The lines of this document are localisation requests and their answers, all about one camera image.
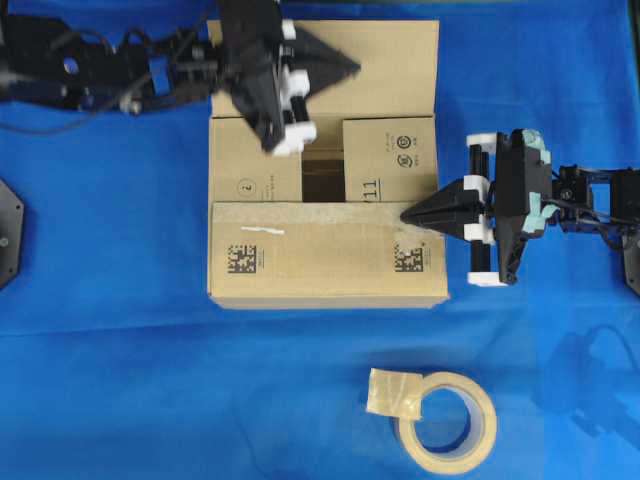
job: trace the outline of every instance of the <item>robotic arm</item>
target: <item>robotic arm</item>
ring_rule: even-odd
[[[315,139],[306,98],[360,66],[282,19],[274,0],[219,0],[223,43],[195,28],[152,40],[127,31],[117,47],[57,18],[0,13],[0,101],[139,115],[227,91],[265,151],[287,155]],[[50,134],[76,126],[30,130]]]
[[[599,234],[623,252],[626,282],[640,295],[640,170],[574,166],[555,174],[535,130],[471,135],[467,145],[470,175],[411,207],[402,220],[469,242],[469,283],[515,284],[527,242],[542,237],[547,225],[560,225],[565,233]],[[496,157],[493,182],[490,155]],[[594,210],[593,184],[610,185],[609,214]],[[491,245],[498,247],[497,272],[491,271]]]

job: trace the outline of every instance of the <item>cardboard box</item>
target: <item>cardboard box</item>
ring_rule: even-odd
[[[229,308],[430,307],[447,298],[442,236],[404,203],[215,203],[211,294]]]
[[[444,238],[402,224],[400,213],[408,203],[388,203],[420,200],[437,189],[433,105],[438,23],[296,25],[339,47],[362,70],[309,99],[318,138],[301,158],[273,164],[281,172],[278,178],[295,183],[291,190],[279,183],[283,186],[275,188],[277,195],[264,196],[273,203],[247,203],[252,199],[239,197],[236,185],[248,171],[264,174],[272,168],[265,163],[281,160],[265,158],[257,139],[249,146],[237,141],[240,132],[229,134],[226,122],[239,122],[234,127],[240,128],[243,121],[226,94],[216,95],[209,295],[223,307],[260,309],[429,307],[447,300]],[[210,29],[219,40],[219,25],[214,22]],[[409,137],[408,148],[398,146],[398,141],[405,146],[402,136]],[[392,140],[395,147],[387,145]],[[411,166],[403,159],[398,163],[397,149],[411,149]],[[223,167],[241,158],[235,170]],[[385,186],[378,203],[338,203],[364,200],[367,175]],[[284,192],[300,194],[303,203],[278,201]]]
[[[358,75],[311,97],[317,118],[420,117],[433,114],[439,22],[426,20],[301,20],[295,25],[358,61]],[[209,22],[214,43],[220,22]],[[213,97],[214,117],[239,117],[225,92]]]
[[[211,119],[210,202],[301,202],[300,154],[272,157],[242,118]]]
[[[417,202],[438,188],[433,117],[345,120],[347,202]]]

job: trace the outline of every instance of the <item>black cable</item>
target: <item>black cable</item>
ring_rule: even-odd
[[[144,30],[140,28],[130,28],[125,32],[124,36],[122,37],[122,42],[120,42],[120,46],[129,45],[130,43],[129,41],[132,35],[135,35],[136,37],[138,37],[145,47],[149,47],[153,43],[149,35],[147,35]]]
[[[600,232],[600,236],[602,237],[604,243],[606,243],[607,246],[614,252],[626,252],[627,250],[632,248],[635,243],[630,238],[627,238],[626,242],[622,242],[620,244],[612,242],[609,238],[609,231],[606,228],[598,228],[598,232]]]
[[[95,30],[90,30],[87,28],[80,28],[80,29],[69,30],[68,32],[64,32],[62,35],[60,35],[59,37],[57,37],[55,40],[51,42],[51,44],[49,45],[49,49],[52,52],[55,50],[58,50],[59,48],[64,47],[67,43],[69,43],[74,38],[82,37],[83,35],[95,37],[98,40],[100,40],[100,43],[102,44],[104,49],[107,51],[107,54],[113,52],[113,49],[111,48],[111,44],[109,43],[109,40],[107,39],[107,37],[105,37],[99,32],[96,32]]]
[[[166,66],[167,69],[171,68],[177,63],[180,55],[182,55],[182,53],[186,50],[189,44],[198,35],[198,30],[200,29],[200,26],[207,20],[209,15],[213,12],[214,8],[215,6],[212,4],[211,7],[209,7],[204,12],[202,12],[202,15],[200,16],[198,21],[195,22],[193,26],[189,29],[190,30],[189,33],[184,38],[182,43],[178,46],[177,50],[169,60],[169,63]],[[150,71],[145,73],[140,78],[138,78],[133,83],[131,83],[131,85],[125,88],[122,92],[115,95],[111,100],[105,102],[97,110],[88,112],[82,118],[66,123],[64,125],[51,127],[51,128],[28,128],[28,127],[19,127],[16,125],[11,125],[9,123],[0,122],[0,130],[6,130],[13,133],[19,133],[23,135],[33,135],[33,136],[48,136],[48,135],[56,135],[59,133],[68,132],[69,130],[78,128],[84,125],[85,123],[89,123],[98,115],[108,110],[111,110],[113,107],[118,105],[123,98],[127,97],[128,95],[131,95],[131,93],[135,92],[139,88],[142,88],[145,84],[150,82],[152,78],[153,76]]]
[[[589,346],[591,346],[591,344],[593,342],[595,342],[598,333],[600,333],[601,330],[607,330],[611,333],[613,333],[618,340],[620,340],[620,343],[622,344],[622,348],[624,348],[627,357],[629,358],[629,363],[631,363],[631,367],[633,368],[633,370],[635,370],[637,373],[640,373],[640,368],[638,367],[638,362],[636,361],[635,355],[633,354],[633,351],[631,350],[631,347],[629,346],[629,344],[627,343],[627,340],[624,338],[624,336],[622,335],[622,333],[620,333],[620,331],[614,327],[612,327],[611,325],[598,325],[597,327],[593,327],[591,330],[589,330],[585,336],[589,338],[590,340],[590,344]]]
[[[612,217],[611,215],[609,215],[608,213],[604,213],[604,212],[597,212],[595,210],[590,209],[587,206],[581,206],[575,203],[570,203],[570,202],[565,202],[562,200],[556,200],[553,198],[548,198],[545,200],[546,203],[550,203],[552,205],[556,205],[558,207],[561,208],[568,208],[569,210],[573,210],[577,213],[579,212],[584,212],[584,213],[589,213],[595,217],[606,217],[608,218],[610,221],[615,222],[615,223],[620,223],[620,224],[624,224],[624,225],[637,225],[638,222],[632,222],[629,220],[623,220],[621,218],[616,218],[616,217]]]

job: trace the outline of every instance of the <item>roll of tape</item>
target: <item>roll of tape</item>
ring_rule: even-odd
[[[434,453],[427,450],[416,434],[416,418],[413,416],[412,410],[398,410],[406,412],[406,414],[400,413],[398,416],[394,414],[390,415],[388,411],[375,411],[376,406],[374,403],[372,403],[373,408],[369,408],[368,405],[367,410],[372,413],[396,416],[396,429],[400,442],[411,458],[428,472],[441,475],[458,475],[466,473],[480,465],[491,453],[498,429],[496,411],[489,396],[470,378],[448,372],[438,372],[427,375],[418,383],[414,381],[412,382],[414,386],[410,387],[409,391],[406,387],[408,384],[407,379],[412,379],[415,375],[416,374],[372,370],[369,385],[370,401],[372,400],[371,393],[373,389],[374,392],[377,393],[374,397],[378,397],[378,404],[380,404],[379,397],[381,392],[385,390],[380,388],[381,385],[402,386],[402,389],[386,389],[389,395],[396,396],[396,398],[393,398],[394,404],[402,404],[398,395],[403,398],[410,397],[414,399],[411,400],[411,403],[415,403],[415,399],[419,398],[421,402],[422,399],[436,390],[449,390],[454,392],[464,401],[469,412],[470,420],[469,432],[457,448],[446,453]]]

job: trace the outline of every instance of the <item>metal bracket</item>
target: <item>metal bracket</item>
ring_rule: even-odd
[[[24,204],[0,180],[0,289],[18,275]]]
[[[632,238],[624,237],[623,242],[631,242],[624,251],[624,279],[631,290],[640,295],[640,233]]]

